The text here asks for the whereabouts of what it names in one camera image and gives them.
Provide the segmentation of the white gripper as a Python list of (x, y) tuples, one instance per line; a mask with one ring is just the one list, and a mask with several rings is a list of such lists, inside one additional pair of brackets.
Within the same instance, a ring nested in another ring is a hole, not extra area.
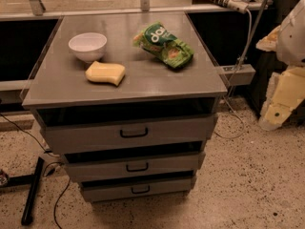
[(272, 131), (282, 126), (292, 112), (305, 100), (305, 68), (288, 67), (273, 73), (260, 111), (259, 126)]

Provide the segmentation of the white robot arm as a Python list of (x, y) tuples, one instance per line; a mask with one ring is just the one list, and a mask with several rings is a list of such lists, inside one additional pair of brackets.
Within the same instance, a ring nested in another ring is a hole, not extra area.
[(259, 40), (256, 47), (276, 52), (277, 59), (287, 65), (284, 72), (270, 77), (260, 111), (260, 127), (272, 131), (281, 127), (305, 100), (305, 0), (300, 0), (281, 25)]

